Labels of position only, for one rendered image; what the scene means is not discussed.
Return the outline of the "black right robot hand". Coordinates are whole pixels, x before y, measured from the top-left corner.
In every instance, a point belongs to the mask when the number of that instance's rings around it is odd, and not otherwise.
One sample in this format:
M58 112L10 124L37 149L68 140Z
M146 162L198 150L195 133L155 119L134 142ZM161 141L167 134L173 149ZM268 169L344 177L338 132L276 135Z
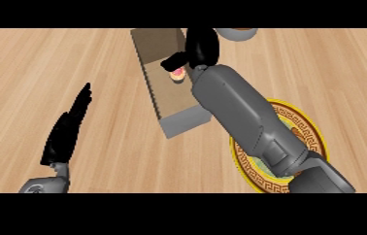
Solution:
M214 66L220 58L220 40L212 28L189 28L186 31L184 51L174 53L162 62L161 66L168 72L189 65Z

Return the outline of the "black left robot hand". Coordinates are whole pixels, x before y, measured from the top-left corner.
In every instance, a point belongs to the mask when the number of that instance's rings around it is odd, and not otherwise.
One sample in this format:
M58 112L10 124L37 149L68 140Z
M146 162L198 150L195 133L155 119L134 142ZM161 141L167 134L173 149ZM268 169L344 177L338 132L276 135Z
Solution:
M90 102L92 90L90 84L86 84L71 109L62 113L53 125L40 159L41 165L69 162L78 140L78 129Z

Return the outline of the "pink cupcake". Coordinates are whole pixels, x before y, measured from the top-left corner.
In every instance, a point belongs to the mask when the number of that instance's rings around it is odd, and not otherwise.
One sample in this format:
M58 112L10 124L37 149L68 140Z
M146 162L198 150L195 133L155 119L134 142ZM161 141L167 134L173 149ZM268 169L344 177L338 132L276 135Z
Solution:
M180 83L184 80L186 70L184 67L179 68L170 73L170 78L176 83Z

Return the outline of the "yellow rimmed patterned plate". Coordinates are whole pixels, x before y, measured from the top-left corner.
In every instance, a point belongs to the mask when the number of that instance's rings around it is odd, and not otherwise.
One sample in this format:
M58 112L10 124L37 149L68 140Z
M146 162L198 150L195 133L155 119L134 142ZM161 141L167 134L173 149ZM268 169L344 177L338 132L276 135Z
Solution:
M268 98L277 116L307 148L330 160L327 143L308 115L286 101ZM263 161L251 157L230 138L230 149L236 168L251 187L261 193L289 193L293 176L277 178Z

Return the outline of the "grey bowl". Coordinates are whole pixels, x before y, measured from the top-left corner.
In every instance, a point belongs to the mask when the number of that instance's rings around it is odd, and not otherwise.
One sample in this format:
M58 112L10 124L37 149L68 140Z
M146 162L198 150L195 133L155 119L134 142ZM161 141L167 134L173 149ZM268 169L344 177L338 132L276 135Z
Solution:
M245 29L235 29L235 28L217 28L218 34L230 41L242 42L249 40L255 34L258 29L257 28L245 28Z

